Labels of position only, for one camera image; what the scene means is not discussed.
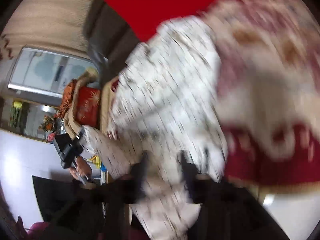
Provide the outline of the person's left hand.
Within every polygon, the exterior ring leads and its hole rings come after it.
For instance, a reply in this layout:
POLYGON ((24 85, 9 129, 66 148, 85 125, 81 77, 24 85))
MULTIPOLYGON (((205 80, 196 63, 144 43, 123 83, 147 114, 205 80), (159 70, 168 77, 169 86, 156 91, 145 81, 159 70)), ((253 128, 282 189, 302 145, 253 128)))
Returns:
POLYGON ((81 156, 75 159, 76 167, 70 167, 69 172, 75 180, 80 180, 79 177, 91 177, 92 169, 81 156))

